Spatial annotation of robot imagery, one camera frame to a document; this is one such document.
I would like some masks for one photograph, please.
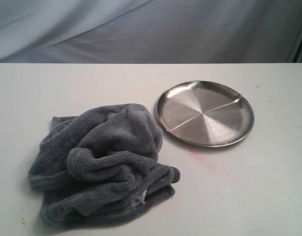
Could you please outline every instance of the white towel label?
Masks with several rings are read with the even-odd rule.
[[[143,191],[142,194],[135,196],[132,200],[131,200],[131,205],[133,207],[139,205],[139,204],[144,204],[145,203],[145,197],[146,197],[146,193],[147,190]]]

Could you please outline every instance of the table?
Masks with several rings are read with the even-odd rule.
[[[27,172],[52,116],[130,102],[153,110],[189,80],[240,92],[255,113],[249,136],[206,149],[165,133],[159,162],[181,171],[173,198],[115,228],[44,226]],[[0,64],[0,235],[302,236],[302,64]]]

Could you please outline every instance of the white fabric backdrop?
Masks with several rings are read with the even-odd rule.
[[[15,40],[0,37],[0,61],[291,62],[302,37],[302,0],[145,2],[49,0],[47,6],[57,9],[50,22],[38,18],[44,5],[36,8],[34,27],[17,21],[18,30],[12,35],[22,35],[20,47]],[[51,33],[45,31],[49,24]],[[38,36],[24,37],[36,28]]]

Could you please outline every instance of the stainless steel plate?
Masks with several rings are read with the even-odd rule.
[[[209,148],[245,138],[254,113],[235,90],[207,81],[175,85],[159,98],[156,113],[163,127],[186,143]]]

